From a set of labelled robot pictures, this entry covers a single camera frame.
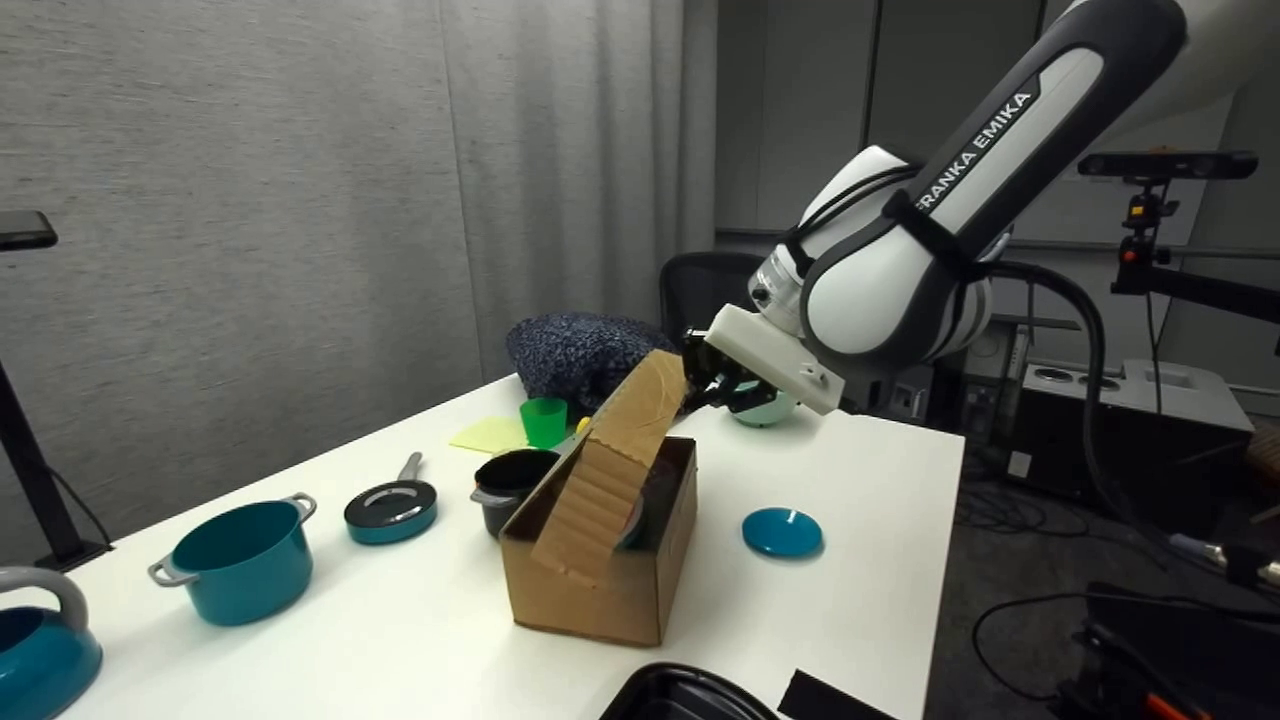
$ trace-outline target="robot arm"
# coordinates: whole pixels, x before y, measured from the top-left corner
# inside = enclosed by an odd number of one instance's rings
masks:
[[[1188,39],[1175,0],[1076,0],[930,164],[862,150],[802,209],[705,344],[831,413],[845,379],[812,351],[930,359],[988,321],[979,267],[1006,224],[1138,101]]]

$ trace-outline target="white tabletop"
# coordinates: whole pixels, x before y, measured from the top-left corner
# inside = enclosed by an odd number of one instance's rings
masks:
[[[687,418],[698,446],[698,516],[665,650],[615,650],[511,626],[500,548],[469,502],[485,458],[449,447],[480,418],[511,413],[516,379],[398,421],[326,458],[171,516],[84,566],[99,680],[66,715],[601,715],[653,662],[720,672],[780,703],[796,670],[891,713],[918,715],[958,490],[958,435],[873,418],[802,418],[750,434]],[[426,536],[354,548],[345,505],[424,452],[438,491]],[[209,628],[182,588],[146,566],[214,514],[313,491],[308,595],[251,628]],[[740,545],[750,508],[812,514],[827,551],[761,559]]]

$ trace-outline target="cardboard box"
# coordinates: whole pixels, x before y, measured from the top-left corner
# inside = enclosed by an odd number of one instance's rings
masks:
[[[516,626],[665,641],[694,521],[694,446],[667,441],[678,405],[678,356],[643,356],[516,508],[500,536]]]

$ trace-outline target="blue sponge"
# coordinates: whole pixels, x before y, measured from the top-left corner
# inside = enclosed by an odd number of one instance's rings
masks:
[[[653,324],[589,313],[530,318],[508,331],[528,398],[559,398],[570,413],[596,413],[653,350],[670,340]]]

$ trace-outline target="pot handle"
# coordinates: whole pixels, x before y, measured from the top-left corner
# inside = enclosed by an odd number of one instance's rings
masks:
[[[304,524],[308,516],[314,516],[314,495],[308,495],[308,491],[295,491],[295,495],[289,495],[289,505],[295,505],[295,521]]]
[[[81,634],[87,628],[87,605],[84,605],[81,588],[64,571],[50,571],[50,569],[0,569],[0,592],[11,592],[11,588],[45,588],[45,592],[50,592],[56,605],[58,605],[58,615]]]
[[[174,576],[163,559],[152,566],[146,576],[152,576],[159,588],[182,588],[182,584],[193,584],[188,576]]]

